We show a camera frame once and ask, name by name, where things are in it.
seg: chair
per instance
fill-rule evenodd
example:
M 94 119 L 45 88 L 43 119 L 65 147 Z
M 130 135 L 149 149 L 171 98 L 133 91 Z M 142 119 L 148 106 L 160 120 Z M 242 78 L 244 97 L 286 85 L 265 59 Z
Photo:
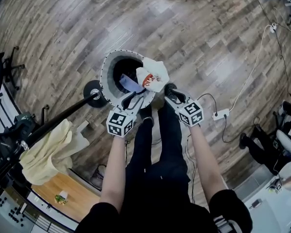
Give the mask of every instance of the chair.
M 2 86 L 2 82 L 3 82 L 3 77 L 5 77 L 5 82 L 11 82 L 12 86 L 16 89 L 19 90 L 19 86 L 16 86 L 15 81 L 13 79 L 13 75 L 12 75 L 12 70 L 13 69 L 17 69 L 17 68 L 25 68 L 25 65 L 18 65 L 18 66 L 12 66 L 12 60 L 13 60 L 13 55 L 14 55 L 14 51 L 15 50 L 19 50 L 19 47 L 14 47 L 12 50 L 12 54 L 9 58 L 4 59 L 4 61 L 2 62 L 2 58 L 4 57 L 4 52 L 0 53 L 0 89 Z

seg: forearm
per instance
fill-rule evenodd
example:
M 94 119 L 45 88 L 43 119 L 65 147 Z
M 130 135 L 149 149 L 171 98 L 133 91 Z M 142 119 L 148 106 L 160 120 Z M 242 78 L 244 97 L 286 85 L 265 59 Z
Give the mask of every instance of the forearm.
M 200 177 L 207 203 L 218 191 L 226 189 L 219 165 L 210 150 L 210 146 L 206 141 L 200 127 L 198 125 L 190 128 L 193 147 L 196 158 L 197 170 Z
M 112 204 L 120 212 L 125 191 L 125 139 L 115 136 L 102 183 L 100 202 Z

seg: round black base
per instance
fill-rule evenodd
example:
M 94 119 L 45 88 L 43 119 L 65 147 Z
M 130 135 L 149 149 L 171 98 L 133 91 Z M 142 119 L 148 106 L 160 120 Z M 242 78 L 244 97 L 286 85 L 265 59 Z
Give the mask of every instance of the round black base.
M 108 101 L 104 98 L 104 96 L 101 92 L 101 87 L 100 87 L 98 80 L 92 80 L 85 85 L 85 87 L 83 89 L 83 96 L 85 98 L 90 96 L 91 91 L 94 89 L 97 89 L 99 91 L 100 98 L 97 100 L 94 100 L 94 99 L 90 100 L 88 102 L 88 104 L 94 108 L 101 108 L 101 107 L 105 106 L 108 103 Z

